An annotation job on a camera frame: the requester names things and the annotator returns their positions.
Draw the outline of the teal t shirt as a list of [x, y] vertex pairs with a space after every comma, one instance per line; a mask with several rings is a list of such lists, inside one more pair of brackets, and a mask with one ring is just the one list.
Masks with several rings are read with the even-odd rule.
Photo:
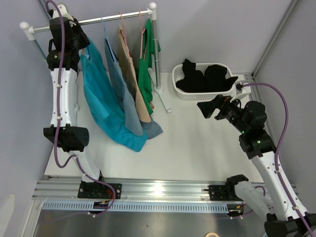
[[125, 127], [125, 115], [119, 107], [101, 53], [92, 41], [86, 47], [85, 54], [81, 54], [80, 63], [85, 99], [97, 125], [114, 142], [136, 152], [141, 151], [147, 135], [134, 135]]

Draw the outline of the grey blue t shirt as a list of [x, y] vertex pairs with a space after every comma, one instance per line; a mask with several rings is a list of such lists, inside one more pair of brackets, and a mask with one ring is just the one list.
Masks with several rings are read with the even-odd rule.
[[111, 48], [108, 38], [105, 38], [105, 54], [108, 64], [110, 80], [114, 89], [119, 107], [123, 111], [125, 127], [134, 135], [147, 135], [148, 139], [153, 139], [163, 133], [162, 128], [155, 122], [141, 122], [139, 120], [135, 101], [122, 75], [118, 60]]

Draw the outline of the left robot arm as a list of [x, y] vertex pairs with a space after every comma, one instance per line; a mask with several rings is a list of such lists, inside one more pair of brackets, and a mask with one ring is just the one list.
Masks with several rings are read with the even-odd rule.
[[87, 152], [89, 132], [79, 127], [77, 114], [77, 77], [79, 51], [90, 42], [77, 19], [56, 17], [49, 25], [53, 38], [49, 41], [46, 61], [53, 84], [53, 112], [44, 136], [53, 143], [55, 163], [65, 168], [74, 160], [82, 172], [79, 198], [109, 198], [101, 171]]

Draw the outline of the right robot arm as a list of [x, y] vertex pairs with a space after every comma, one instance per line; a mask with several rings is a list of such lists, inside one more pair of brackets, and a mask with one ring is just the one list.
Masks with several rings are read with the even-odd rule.
[[269, 193], [269, 197], [263, 196], [244, 175], [235, 175], [226, 180], [226, 197], [245, 201], [264, 221], [269, 237], [311, 237], [316, 229], [316, 215], [300, 202], [282, 170], [275, 144], [264, 129], [265, 106], [249, 101], [242, 108], [239, 99], [223, 95], [197, 106], [206, 119], [218, 109], [215, 119], [226, 119], [240, 132], [240, 147], [260, 173]]

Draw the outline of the beige wooden hanger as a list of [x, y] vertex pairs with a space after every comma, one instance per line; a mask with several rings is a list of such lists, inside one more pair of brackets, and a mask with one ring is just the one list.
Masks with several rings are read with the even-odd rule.
[[[76, 35], [76, 40], [78, 40], [78, 44], [79, 44], [79, 31], [74, 31], [74, 32], [75, 32], [75, 35]], [[82, 53], [82, 54], [85, 54], [85, 49], [86, 49], [86, 48], [79, 48], [79, 47], [78, 47], [78, 49], [81, 50], [81, 53]]]

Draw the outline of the light blue wire hanger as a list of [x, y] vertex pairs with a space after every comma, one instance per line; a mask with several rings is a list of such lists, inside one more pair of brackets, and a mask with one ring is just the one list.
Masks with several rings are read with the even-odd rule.
[[101, 18], [101, 21], [102, 21], [102, 25], [103, 25], [104, 33], [105, 33], [105, 42], [106, 42], [106, 44], [107, 44], [107, 46], [108, 46], [108, 48], [109, 48], [109, 52], [110, 52], [110, 54], [111, 54], [112, 60], [117, 63], [117, 62], [118, 62], [118, 61], [117, 61], [117, 57], [116, 57], [115, 53], [113, 52], [112, 47], [111, 47], [111, 44], [110, 44], [110, 42], [109, 42], [109, 38], [108, 38], [108, 35], [107, 35], [107, 30], [106, 30], [106, 25], [105, 25], [105, 21], [103, 20], [103, 18]]

